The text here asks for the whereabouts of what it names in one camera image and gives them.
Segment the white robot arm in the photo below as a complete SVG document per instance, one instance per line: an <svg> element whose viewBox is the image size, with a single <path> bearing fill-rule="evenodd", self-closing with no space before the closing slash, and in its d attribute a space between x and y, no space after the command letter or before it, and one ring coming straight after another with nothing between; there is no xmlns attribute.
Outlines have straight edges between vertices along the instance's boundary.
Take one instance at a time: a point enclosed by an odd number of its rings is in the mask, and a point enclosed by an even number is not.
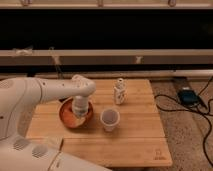
<svg viewBox="0 0 213 171"><path fill-rule="evenodd" d="M33 116L40 103L75 97L74 113L88 112L95 83L83 76L71 80L17 77L0 81L0 171L111 171L45 145L32 143L17 131L22 114Z"/></svg>

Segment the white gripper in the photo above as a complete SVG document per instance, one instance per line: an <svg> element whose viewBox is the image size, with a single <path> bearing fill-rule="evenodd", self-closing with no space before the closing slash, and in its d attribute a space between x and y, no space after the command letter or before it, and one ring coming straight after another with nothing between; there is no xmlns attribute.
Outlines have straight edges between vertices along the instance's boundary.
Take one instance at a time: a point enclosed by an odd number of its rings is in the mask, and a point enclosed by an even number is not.
<svg viewBox="0 0 213 171"><path fill-rule="evenodd" d="M88 111L88 98L83 96L75 96L72 102L72 109L76 113L76 117L85 117Z"/></svg>

